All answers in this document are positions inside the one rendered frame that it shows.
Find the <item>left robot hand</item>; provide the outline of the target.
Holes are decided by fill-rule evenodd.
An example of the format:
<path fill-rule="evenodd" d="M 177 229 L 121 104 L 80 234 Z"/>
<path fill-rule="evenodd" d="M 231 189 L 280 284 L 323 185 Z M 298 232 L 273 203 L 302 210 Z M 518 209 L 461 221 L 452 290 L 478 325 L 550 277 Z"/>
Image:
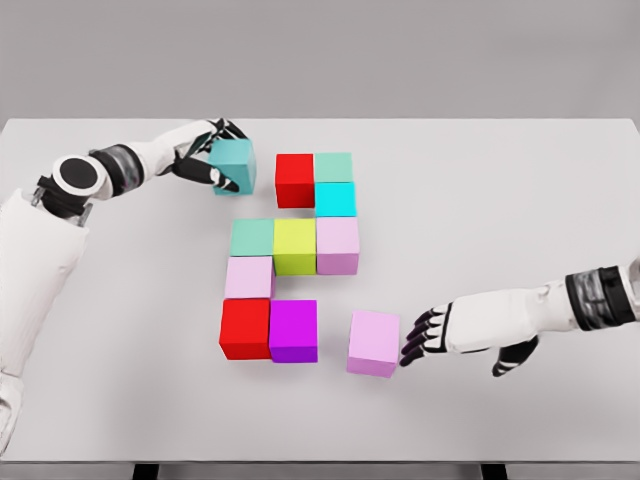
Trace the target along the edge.
<path fill-rule="evenodd" d="M 180 178 L 212 185 L 226 192 L 240 192 L 239 185 L 216 166 L 196 157 L 200 153 L 210 153 L 216 141 L 246 140 L 247 136 L 236 124 L 225 118 L 199 120 L 174 133 L 179 138 L 173 140 L 174 161 L 161 172 L 162 175 L 173 173 Z"/>

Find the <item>purple cube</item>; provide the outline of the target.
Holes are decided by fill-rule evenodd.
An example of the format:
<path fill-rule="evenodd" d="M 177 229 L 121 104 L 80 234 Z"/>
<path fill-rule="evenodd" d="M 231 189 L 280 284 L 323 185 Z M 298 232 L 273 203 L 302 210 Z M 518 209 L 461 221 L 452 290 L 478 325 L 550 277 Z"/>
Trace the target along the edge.
<path fill-rule="evenodd" d="M 270 304 L 269 350 L 274 363 L 318 362 L 318 305 L 312 299 Z"/>

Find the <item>teal cube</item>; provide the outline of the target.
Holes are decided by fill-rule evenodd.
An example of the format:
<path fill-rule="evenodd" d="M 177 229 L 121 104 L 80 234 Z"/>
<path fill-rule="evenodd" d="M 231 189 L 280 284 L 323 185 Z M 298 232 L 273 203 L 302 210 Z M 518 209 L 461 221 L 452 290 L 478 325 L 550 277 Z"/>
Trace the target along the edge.
<path fill-rule="evenodd" d="M 219 196 L 252 195 L 256 181 L 256 158 L 249 139 L 218 139 L 212 144 L 208 163 L 235 182 L 238 192 L 214 187 Z"/>

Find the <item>red cube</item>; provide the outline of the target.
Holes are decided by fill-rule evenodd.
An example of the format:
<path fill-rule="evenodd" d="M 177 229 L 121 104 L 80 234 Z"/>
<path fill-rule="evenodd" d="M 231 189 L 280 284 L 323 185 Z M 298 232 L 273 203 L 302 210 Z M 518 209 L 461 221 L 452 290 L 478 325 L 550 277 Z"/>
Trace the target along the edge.
<path fill-rule="evenodd" d="M 279 208 L 314 208 L 314 156 L 311 153 L 277 154 L 274 183 Z"/>
<path fill-rule="evenodd" d="M 225 299 L 219 345 L 228 360 L 269 360 L 269 299 Z"/>

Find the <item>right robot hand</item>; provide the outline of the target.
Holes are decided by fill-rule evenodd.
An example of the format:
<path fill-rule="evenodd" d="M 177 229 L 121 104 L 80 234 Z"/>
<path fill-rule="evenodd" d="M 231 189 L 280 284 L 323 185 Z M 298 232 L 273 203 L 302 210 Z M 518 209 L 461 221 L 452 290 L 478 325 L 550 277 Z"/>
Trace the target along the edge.
<path fill-rule="evenodd" d="M 425 311 L 406 336 L 399 365 L 407 367 L 434 354 L 496 348 L 492 375 L 506 375 L 526 362 L 539 344 L 526 299 L 523 289 L 500 290 L 459 297 Z"/>

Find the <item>mint green cube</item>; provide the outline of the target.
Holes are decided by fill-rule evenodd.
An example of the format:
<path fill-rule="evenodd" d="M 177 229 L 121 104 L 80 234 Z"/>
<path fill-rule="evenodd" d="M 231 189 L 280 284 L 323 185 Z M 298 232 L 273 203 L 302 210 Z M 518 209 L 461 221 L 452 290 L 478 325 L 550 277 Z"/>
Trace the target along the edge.
<path fill-rule="evenodd" d="M 232 257 L 272 256 L 274 220 L 269 218 L 235 219 L 232 224 Z"/>
<path fill-rule="evenodd" d="M 352 154 L 349 152 L 324 152 L 314 154 L 314 179 L 317 183 L 352 182 Z"/>

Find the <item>yellow-green cube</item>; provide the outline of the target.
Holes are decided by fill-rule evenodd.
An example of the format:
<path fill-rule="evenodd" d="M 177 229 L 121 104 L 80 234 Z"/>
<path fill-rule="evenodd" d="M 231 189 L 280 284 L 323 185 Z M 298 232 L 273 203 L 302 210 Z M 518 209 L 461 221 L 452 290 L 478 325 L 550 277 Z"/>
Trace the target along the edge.
<path fill-rule="evenodd" d="M 316 220 L 274 220 L 273 260 L 277 276 L 316 274 Z"/>

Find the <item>cyan cube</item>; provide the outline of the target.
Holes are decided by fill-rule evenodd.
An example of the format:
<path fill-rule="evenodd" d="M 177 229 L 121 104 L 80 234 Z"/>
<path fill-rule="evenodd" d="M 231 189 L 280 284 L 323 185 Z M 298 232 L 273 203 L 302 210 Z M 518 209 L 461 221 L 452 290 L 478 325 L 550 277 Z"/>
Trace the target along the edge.
<path fill-rule="evenodd" d="M 355 217 L 357 215 L 353 182 L 320 182 L 315 185 L 317 217 Z"/>

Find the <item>light pink cube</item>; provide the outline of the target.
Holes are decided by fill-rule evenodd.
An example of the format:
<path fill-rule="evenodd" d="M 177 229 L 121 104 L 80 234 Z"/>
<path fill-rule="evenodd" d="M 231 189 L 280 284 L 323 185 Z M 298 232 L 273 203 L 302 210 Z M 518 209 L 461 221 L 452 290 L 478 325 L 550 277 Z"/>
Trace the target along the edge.
<path fill-rule="evenodd" d="M 358 272 L 360 238 L 356 217 L 318 217 L 316 244 L 319 275 L 355 275 Z"/>
<path fill-rule="evenodd" d="M 346 370 L 349 373 L 391 378 L 399 358 L 400 316 L 352 312 Z"/>
<path fill-rule="evenodd" d="M 275 293 L 275 271 L 271 256 L 230 257 L 224 297 L 270 299 Z"/>

